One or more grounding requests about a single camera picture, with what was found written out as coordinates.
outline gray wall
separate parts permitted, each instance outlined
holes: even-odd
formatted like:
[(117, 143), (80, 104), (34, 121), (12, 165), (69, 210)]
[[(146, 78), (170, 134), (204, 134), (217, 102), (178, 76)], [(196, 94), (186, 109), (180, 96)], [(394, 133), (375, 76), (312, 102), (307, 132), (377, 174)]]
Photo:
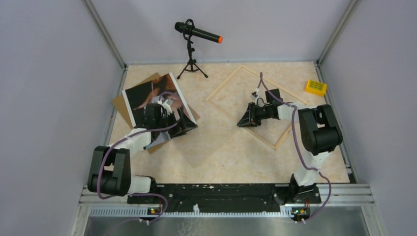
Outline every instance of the gray wall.
[(92, 0), (126, 63), (188, 60), (175, 22), (222, 35), (193, 37), (197, 61), (316, 60), (350, 0)]
[(360, 182), (388, 235), (415, 235), (417, 1), (367, 0), (323, 66)]
[(0, 61), (0, 235), (68, 235), (121, 69), (80, 0), (3, 1)]

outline table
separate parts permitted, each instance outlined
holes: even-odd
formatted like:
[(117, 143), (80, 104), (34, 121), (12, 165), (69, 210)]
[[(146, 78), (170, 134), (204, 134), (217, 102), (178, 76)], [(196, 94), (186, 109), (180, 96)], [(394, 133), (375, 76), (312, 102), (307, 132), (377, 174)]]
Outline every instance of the table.
[[(155, 72), (177, 76), (185, 64), (130, 65), (123, 89)], [(152, 154), (131, 157), (132, 174), (152, 176), (158, 183), (287, 183), (300, 165), (289, 121), (269, 119), (256, 128), (238, 128), (250, 93), (262, 71), (269, 89), (280, 88), (287, 102), (324, 104), (323, 97), (304, 92), (307, 80), (318, 80), (313, 62), (205, 63), (200, 72), (185, 72), (180, 89), (201, 117), (198, 128), (177, 137)], [(264, 90), (260, 95), (265, 97)], [(110, 143), (130, 131), (116, 115)], [(322, 173), (331, 182), (349, 182), (337, 148), (325, 161)], [(318, 177), (317, 182), (326, 182)]]

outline yellow object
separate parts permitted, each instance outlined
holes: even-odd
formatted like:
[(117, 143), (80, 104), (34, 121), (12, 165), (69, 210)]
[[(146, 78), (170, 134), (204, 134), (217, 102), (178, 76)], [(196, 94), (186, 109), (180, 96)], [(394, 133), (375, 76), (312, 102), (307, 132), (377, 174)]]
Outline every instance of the yellow object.
[(308, 80), (307, 85), (305, 86), (304, 91), (318, 95), (324, 96), (326, 94), (327, 85), (320, 83), (314, 80)]

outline black microphone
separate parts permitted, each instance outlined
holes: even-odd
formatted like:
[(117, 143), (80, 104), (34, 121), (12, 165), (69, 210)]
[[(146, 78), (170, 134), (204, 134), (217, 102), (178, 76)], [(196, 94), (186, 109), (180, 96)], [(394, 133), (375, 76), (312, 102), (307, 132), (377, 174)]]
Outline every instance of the black microphone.
[(195, 28), (193, 22), (191, 25), (183, 23), (183, 22), (177, 22), (175, 23), (175, 30), (183, 34), (188, 34), (190, 36), (197, 36), (197, 37), (207, 39), (216, 43), (222, 43), (223, 41), (222, 36)]

